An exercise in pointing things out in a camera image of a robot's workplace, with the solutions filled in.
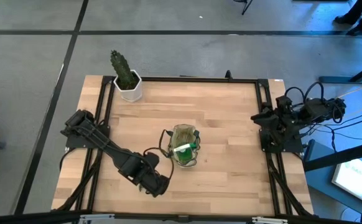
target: concrete floor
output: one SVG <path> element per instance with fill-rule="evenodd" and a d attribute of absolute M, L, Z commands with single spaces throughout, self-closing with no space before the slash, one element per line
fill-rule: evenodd
<path fill-rule="evenodd" d="M 73 30 L 82 0 L 0 0 L 0 29 Z M 245 16 L 231 0 L 90 1 L 82 30 L 347 30 L 332 23 L 351 2 L 255 0 Z M 0 35 L 0 215 L 12 212 L 21 178 L 69 44 L 69 35 Z M 142 76 L 281 78 L 303 90 L 321 75 L 350 76 L 362 70 L 362 37 L 253 35 L 80 35 L 44 147 L 26 212 L 50 210 L 65 138 L 59 133 L 74 112 L 85 75 L 113 75 L 116 49 Z M 359 86 L 325 85 L 336 97 Z M 318 94 L 313 90 L 312 96 Z M 292 94 L 295 101 L 298 95 Z M 346 97 L 347 113 L 362 108 L 362 90 Z M 340 131 L 362 137 L 362 125 Z M 314 138 L 330 146 L 330 135 Z M 339 150 L 362 144 L 336 137 Z M 340 218 L 345 206 L 310 190 L 315 214 Z M 344 220 L 358 215 L 347 210 Z"/>

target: wood grain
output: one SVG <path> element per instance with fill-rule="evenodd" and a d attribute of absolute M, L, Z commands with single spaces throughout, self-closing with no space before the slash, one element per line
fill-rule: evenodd
<path fill-rule="evenodd" d="M 79 109 L 95 111 L 101 79 L 101 76 L 86 77 Z M 270 80 L 269 84 L 274 102 L 275 97 L 284 93 L 284 83 Z M 135 103 L 122 100 L 115 92 L 109 121 L 111 139 L 122 147 L 143 152 L 158 145 L 163 129 L 172 129 L 176 124 L 192 124 L 200 131 L 202 139 L 198 163 L 189 169 L 175 166 L 166 193 L 153 198 L 120 176 L 111 158 L 104 155 L 95 212 L 274 214 L 267 165 L 259 142 L 259 126 L 250 120 L 250 116 L 258 113 L 254 85 L 144 82 L 143 92 L 142 99 Z M 79 183 L 85 152 L 85 149 L 77 149 L 64 160 L 52 208 L 61 206 Z M 292 154 L 283 155 L 290 189 L 312 212 L 301 161 Z M 171 162 L 159 156 L 157 170 L 168 176 Z M 283 204 L 280 189 L 278 194 Z"/>

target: butcher block table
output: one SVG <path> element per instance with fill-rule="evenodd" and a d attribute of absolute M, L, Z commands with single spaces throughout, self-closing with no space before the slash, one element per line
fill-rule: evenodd
<path fill-rule="evenodd" d="M 95 112 L 102 78 L 86 76 L 78 109 Z M 163 129 L 191 124 L 200 131 L 202 140 L 197 165 L 181 168 L 175 164 L 169 188 L 165 194 L 154 198 L 140 192 L 137 186 L 118 174 L 112 159 L 104 154 L 94 212 L 274 215 L 265 154 L 259 142 L 259 126 L 250 120 L 259 112 L 253 84 L 143 82 L 142 87 L 143 97 L 135 103 L 124 101 L 118 91 L 114 92 L 109 137 L 123 148 L 142 153 L 149 147 L 158 146 Z M 269 89 L 272 104 L 276 105 L 275 98 L 285 92 L 284 83 L 269 80 Z M 165 136 L 163 145 L 168 142 L 169 137 Z M 160 157 L 156 169 L 168 177 L 170 160 L 159 151 L 153 152 Z M 282 155 L 289 188 L 312 213 L 301 160 L 291 153 Z M 75 149 L 65 158 L 52 208 L 61 206 L 79 184 L 85 156 L 86 149 Z M 86 208 L 89 192 L 90 186 L 87 186 L 82 208 Z M 277 193 L 281 211 L 285 213 L 279 186 Z"/>

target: plant pot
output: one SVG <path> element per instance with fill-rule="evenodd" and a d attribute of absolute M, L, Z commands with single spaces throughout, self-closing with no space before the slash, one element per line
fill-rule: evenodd
<path fill-rule="evenodd" d="M 114 85 L 116 85 L 116 88 L 120 91 L 121 98 L 130 103 L 133 103 L 142 97 L 142 79 L 135 70 L 131 70 L 131 72 L 139 79 L 136 87 L 133 90 L 121 90 L 118 86 L 118 76 L 114 79 Z"/>

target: cactus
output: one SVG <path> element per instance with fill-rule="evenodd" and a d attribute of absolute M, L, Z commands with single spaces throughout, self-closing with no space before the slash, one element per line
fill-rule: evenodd
<path fill-rule="evenodd" d="M 132 90 L 137 85 L 137 80 L 132 75 L 127 60 L 119 52 L 112 50 L 111 63 L 118 74 L 118 86 L 121 90 Z"/>

